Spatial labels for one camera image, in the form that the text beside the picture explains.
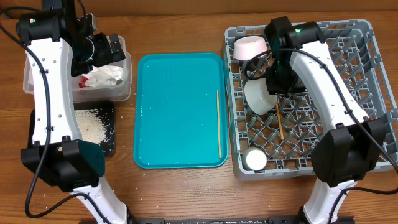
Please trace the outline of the pink bowl with rice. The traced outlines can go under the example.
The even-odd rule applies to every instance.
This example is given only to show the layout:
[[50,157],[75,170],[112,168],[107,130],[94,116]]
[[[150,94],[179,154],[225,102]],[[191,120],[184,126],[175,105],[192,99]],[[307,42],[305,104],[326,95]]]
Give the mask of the pink bowl with rice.
[[267,45],[263,37],[247,36],[238,39],[234,43],[233,58],[236,60],[250,60],[265,51],[267,51]]

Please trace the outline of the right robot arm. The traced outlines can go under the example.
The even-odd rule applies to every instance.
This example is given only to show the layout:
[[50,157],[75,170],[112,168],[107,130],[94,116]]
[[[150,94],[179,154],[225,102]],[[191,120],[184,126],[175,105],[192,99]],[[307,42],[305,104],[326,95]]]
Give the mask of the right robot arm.
[[385,154],[386,125],[371,119],[348,91],[316,22],[293,25],[287,17],[272,19],[264,29],[265,50],[253,60],[273,58],[264,73],[245,67],[244,95],[250,109],[262,115],[276,105],[277,95],[306,88],[322,122],[323,137],[311,151],[316,181],[296,223],[353,223],[339,218],[348,193]]

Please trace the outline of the red foil wrapper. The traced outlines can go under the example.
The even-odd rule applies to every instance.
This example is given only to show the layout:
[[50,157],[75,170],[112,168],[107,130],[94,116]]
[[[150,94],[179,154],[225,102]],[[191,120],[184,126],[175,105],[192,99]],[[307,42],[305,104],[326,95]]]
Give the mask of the red foil wrapper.
[[81,81],[79,82],[79,87],[80,88],[86,88],[86,81],[87,81],[88,79],[86,78],[86,77],[84,77],[83,75],[81,76]]

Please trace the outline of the white napkin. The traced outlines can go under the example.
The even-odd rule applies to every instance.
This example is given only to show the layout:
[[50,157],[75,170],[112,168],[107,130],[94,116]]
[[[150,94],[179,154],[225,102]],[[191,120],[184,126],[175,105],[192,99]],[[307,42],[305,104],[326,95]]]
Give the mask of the white napkin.
[[110,86],[117,84],[122,79],[123,68],[114,65],[93,67],[92,71],[83,74],[83,76],[88,79],[86,87]]

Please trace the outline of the white cup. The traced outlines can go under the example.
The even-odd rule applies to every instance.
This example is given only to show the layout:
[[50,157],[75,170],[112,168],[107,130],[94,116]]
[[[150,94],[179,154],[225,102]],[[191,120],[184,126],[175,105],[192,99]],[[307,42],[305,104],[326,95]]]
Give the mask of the white cup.
[[241,160],[245,169],[253,171],[263,170],[267,164],[266,154],[256,147],[244,151]]

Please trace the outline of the grey-white bowl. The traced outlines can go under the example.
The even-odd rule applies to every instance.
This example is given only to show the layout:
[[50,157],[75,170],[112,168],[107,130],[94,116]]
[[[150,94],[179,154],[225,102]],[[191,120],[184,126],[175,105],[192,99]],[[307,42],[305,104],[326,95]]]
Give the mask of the grey-white bowl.
[[244,86],[244,95],[250,109],[258,115],[266,114],[277,103],[277,96],[267,91],[265,78],[248,80]]

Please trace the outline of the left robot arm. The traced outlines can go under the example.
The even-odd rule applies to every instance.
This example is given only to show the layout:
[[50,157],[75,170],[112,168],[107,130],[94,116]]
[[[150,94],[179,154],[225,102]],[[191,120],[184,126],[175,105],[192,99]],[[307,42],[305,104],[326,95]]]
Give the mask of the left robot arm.
[[21,150],[35,180],[77,198],[98,223],[135,223],[105,174],[100,145],[84,141],[75,117],[71,79],[125,59],[117,35],[97,33],[92,14],[78,17],[74,1],[25,7],[12,40],[26,52],[34,80],[31,144]]

